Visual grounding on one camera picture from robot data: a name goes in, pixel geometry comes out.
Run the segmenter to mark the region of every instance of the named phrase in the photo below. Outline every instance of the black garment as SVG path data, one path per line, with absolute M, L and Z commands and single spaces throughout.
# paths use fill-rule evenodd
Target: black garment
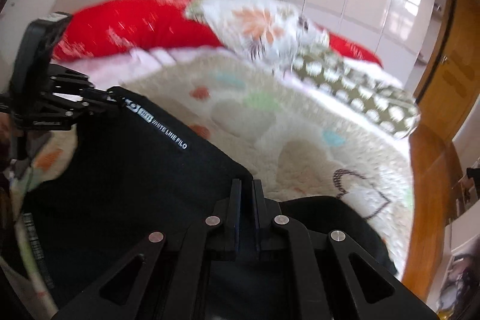
M 116 91 L 138 105 L 114 120 L 78 124 L 78 148 L 67 170 L 25 197 L 24 220 L 34 224 L 43 251 L 37 263 L 59 308 L 149 232 L 169 235 L 208 216 L 228 197 L 232 179 L 242 180 L 242 202 L 250 202 L 252 177 L 244 167 L 145 97 Z M 388 259 L 378 235 L 339 200 L 312 197 L 281 207 L 321 232 L 333 218 L 333 229 L 345 228 L 378 259 Z M 255 260 L 253 222 L 243 213 L 237 262 L 212 263 L 209 318 L 286 319 L 284 272 L 281 263 Z

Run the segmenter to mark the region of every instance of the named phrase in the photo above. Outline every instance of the bed sheet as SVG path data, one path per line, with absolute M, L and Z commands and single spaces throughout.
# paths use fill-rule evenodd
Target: bed sheet
M 207 53 L 223 53 L 228 54 L 229 56 L 235 56 L 234 53 L 225 48 L 212 48 L 208 46 L 199 48 L 170 49 L 168 51 L 163 48 L 155 48 L 148 52 L 135 48 L 129 53 L 123 53 L 121 55 L 77 60 L 69 63 L 68 67 L 74 69 L 75 71 L 82 72 L 83 74 L 87 74 L 90 77 L 90 81 L 97 88 L 106 90 L 112 86 L 119 86 L 128 82 L 142 79 L 145 76 L 159 71 L 162 69 L 162 67 L 171 67 L 177 63 L 191 62 L 198 56 Z M 365 72 L 377 80 L 387 81 L 388 83 L 400 88 L 403 87 L 402 83 L 398 79 L 385 72 L 378 64 L 363 62 L 350 58 L 345 58 L 345 61 L 352 68 Z M 392 138 L 390 135 L 383 132 L 382 129 L 376 127 L 362 115 L 356 113 L 335 98 L 322 91 L 318 91 L 302 84 L 290 72 L 286 72 L 283 75 L 277 75 L 277 77 L 285 86 L 291 87 L 305 95 L 308 95 L 311 98 L 314 98 L 327 109 L 378 135 L 410 160 L 410 143 L 408 138 L 401 140 Z

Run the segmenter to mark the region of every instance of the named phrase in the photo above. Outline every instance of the black fabric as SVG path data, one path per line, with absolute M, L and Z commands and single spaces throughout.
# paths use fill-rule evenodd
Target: black fabric
M 149 232 L 173 234 L 208 216 L 229 196 L 232 179 L 241 179 L 246 193 L 251 186 L 244 167 L 147 98 L 112 90 L 154 120 L 123 108 L 113 120 L 80 122 L 66 171 L 28 193 L 23 204 L 44 255 L 39 269 L 59 307 Z
M 311 231 L 328 234 L 339 230 L 348 234 L 393 275 L 397 273 L 380 236 L 369 224 L 339 199 L 307 197 L 280 203 L 282 213 L 300 221 Z

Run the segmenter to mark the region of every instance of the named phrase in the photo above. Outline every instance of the triangular cutout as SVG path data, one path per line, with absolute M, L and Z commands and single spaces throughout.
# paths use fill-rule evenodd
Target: triangular cutout
M 100 289 L 100 297 L 117 305 L 125 305 L 135 280 L 143 265 L 143 256 L 138 255 Z
M 349 255 L 350 264 L 357 276 L 358 283 L 365 296 L 366 302 L 375 304 L 394 294 L 395 290 L 386 280 L 358 254 Z

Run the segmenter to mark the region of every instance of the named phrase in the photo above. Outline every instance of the patterned blanket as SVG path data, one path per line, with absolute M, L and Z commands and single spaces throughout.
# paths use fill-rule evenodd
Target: patterned blanket
M 126 88 L 245 166 L 268 198 L 342 199 L 383 238 L 401 278 L 413 218 L 412 172 L 379 136 L 224 55 L 164 68 Z

